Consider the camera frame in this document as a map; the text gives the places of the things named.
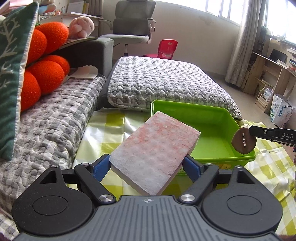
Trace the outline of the grey office chair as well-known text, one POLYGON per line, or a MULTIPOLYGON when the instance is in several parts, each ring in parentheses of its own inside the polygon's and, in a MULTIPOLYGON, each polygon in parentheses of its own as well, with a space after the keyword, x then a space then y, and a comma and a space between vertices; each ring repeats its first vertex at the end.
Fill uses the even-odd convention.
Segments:
POLYGON ((112 39, 115 46, 124 44, 123 55, 128 56, 128 45, 149 44, 152 41, 155 7, 156 1, 118 1, 113 22, 104 20, 112 33, 101 37, 112 39))

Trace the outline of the orange carrot plush pillow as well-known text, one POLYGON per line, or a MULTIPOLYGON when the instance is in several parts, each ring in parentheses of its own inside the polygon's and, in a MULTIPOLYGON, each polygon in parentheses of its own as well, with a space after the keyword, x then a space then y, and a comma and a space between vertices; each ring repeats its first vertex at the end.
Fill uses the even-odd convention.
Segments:
POLYGON ((70 72, 69 62, 52 53, 66 43, 69 30, 63 23, 50 22, 35 27, 21 92, 21 112, 55 91, 70 72))

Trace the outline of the white shopping bag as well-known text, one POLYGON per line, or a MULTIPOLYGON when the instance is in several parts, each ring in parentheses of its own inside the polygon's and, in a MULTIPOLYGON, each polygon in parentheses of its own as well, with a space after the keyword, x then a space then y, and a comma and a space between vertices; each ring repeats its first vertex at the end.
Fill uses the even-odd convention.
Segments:
POLYGON ((273 100, 270 108, 271 122, 279 127, 284 128, 289 121, 293 112, 292 105, 288 100, 279 94, 273 95, 273 100))

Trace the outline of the grey quilted ottoman cushion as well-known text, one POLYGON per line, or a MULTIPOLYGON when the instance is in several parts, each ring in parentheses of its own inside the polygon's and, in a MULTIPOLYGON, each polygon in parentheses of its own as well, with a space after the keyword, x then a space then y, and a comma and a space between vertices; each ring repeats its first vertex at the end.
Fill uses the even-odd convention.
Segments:
POLYGON ((236 120, 241 112, 234 99, 198 66, 176 60, 121 57, 106 89, 115 108, 149 110, 154 100, 224 108, 236 120))

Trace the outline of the wooden desk shelf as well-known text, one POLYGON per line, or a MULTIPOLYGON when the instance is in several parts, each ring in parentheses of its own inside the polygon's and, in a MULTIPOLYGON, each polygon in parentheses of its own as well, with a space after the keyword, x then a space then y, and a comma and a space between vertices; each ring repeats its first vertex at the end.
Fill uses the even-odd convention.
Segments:
POLYGON ((267 53, 273 39, 268 29, 262 26, 256 36, 241 86, 243 92, 256 97, 255 104, 264 113, 270 112, 273 95, 285 95, 289 81, 295 79, 295 71, 286 65, 287 54, 274 48, 267 53))

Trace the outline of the green plastic bin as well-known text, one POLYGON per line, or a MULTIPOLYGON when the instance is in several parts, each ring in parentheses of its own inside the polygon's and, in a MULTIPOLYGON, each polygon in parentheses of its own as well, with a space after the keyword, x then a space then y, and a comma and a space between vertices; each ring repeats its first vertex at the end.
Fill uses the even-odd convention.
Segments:
POLYGON ((220 169, 245 166, 255 160, 255 151, 240 154, 231 144, 239 125, 227 109, 191 103, 155 100, 151 114, 158 111, 198 130, 201 134, 191 156, 202 164, 212 163, 220 169))

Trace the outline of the grey sofa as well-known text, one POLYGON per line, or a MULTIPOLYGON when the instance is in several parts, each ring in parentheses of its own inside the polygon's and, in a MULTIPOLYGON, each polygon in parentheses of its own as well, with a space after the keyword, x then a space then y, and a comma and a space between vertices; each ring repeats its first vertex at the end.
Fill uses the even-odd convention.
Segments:
POLYGON ((65 58, 71 68, 94 66, 98 73, 107 77, 112 69, 114 41, 110 38, 97 38, 80 42, 53 52, 65 58))

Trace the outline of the green tree pattern pillow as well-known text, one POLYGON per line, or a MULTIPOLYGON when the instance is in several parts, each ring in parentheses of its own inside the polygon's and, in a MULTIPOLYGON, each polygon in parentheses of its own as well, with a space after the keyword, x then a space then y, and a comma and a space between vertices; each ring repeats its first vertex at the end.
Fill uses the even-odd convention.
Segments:
POLYGON ((39 4, 17 9, 1 22, 1 159, 11 161, 16 145, 21 92, 39 4))

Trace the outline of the pink white sponge block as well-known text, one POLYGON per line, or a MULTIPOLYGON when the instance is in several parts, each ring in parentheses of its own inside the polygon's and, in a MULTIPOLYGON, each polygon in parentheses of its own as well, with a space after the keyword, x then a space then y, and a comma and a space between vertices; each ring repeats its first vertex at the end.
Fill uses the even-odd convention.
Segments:
POLYGON ((160 195, 195 148, 200 134, 158 111, 111 152, 112 171, 141 195, 160 195))

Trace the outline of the yellow checkered plastic tablecloth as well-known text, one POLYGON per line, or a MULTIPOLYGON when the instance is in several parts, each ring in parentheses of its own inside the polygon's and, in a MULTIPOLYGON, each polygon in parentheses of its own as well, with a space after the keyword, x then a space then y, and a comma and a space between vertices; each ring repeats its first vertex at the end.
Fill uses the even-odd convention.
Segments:
MULTIPOLYGON (((95 111, 88 121, 73 165, 92 163, 110 154, 141 126, 150 113, 123 109, 95 111)), ((256 158, 245 165, 281 203, 283 216, 278 235, 295 235, 295 165, 279 144, 257 139, 256 158)))

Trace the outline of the brown round milk tea cushion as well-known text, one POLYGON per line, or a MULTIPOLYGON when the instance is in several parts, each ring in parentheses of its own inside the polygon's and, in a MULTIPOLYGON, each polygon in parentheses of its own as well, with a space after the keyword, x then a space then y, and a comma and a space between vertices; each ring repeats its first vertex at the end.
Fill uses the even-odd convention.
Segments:
POLYGON ((249 154, 256 146, 256 137, 250 134, 249 128, 241 127, 234 134, 231 144, 240 154, 249 154))

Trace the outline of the white paper on sofa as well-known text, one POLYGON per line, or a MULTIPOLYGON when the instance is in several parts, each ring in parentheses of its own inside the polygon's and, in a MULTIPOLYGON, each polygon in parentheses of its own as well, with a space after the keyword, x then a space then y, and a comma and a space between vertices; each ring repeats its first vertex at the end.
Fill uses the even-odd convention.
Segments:
POLYGON ((79 67, 73 74, 69 77, 75 79, 94 79, 98 75, 98 69, 92 65, 85 65, 79 67))

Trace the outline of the beige curtain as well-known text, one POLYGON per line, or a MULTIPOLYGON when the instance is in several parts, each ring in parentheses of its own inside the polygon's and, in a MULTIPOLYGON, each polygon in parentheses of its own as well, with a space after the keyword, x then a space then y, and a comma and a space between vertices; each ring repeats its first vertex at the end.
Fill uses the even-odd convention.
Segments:
POLYGON ((258 40, 266 1, 246 1, 243 9, 242 22, 233 47, 225 81, 241 87, 247 71, 251 53, 258 40))

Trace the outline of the red plastic child chair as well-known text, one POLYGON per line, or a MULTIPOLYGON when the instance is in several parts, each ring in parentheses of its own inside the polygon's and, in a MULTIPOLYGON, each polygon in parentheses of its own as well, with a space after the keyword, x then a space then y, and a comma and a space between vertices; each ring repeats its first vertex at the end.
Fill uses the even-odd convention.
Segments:
POLYGON ((163 39, 159 43, 157 54, 146 54, 144 57, 172 60, 178 42, 173 39, 163 39))

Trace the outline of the grey patterned sofa cover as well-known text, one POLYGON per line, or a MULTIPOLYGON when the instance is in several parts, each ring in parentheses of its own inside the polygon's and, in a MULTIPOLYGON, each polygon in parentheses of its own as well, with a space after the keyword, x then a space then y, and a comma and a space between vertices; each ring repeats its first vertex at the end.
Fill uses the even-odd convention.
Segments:
POLYGON ((49 166, 72 167, 105 83, 70 78, 21 115, 13 158, 1 160, 1 240, 18 235, 11 208, 22 192, 49 166))

